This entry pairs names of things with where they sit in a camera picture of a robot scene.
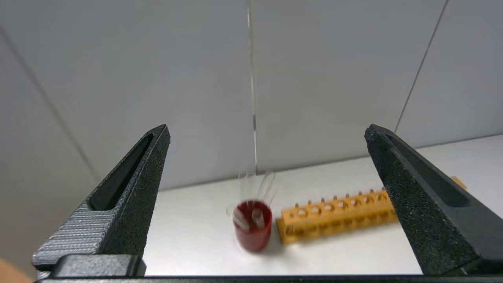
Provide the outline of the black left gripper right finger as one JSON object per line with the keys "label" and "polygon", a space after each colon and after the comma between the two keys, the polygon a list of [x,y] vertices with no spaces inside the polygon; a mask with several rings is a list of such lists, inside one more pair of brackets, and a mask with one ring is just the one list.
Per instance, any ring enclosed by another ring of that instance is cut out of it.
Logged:
{"label": "black left gripper right finger", "polygon": [[424,275],[502,274],[501,217],[392,131],[372,124],[365,140]]}

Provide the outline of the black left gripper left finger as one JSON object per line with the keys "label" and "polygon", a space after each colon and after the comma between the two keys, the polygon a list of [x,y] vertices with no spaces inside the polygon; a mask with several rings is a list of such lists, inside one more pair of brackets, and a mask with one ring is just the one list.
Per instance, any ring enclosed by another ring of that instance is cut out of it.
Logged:
{"label": "black left gripper left finger", "polygon": [[38,276],[66,255],[143,255],[170,138],[162,124],[138,140],[33,254]]}

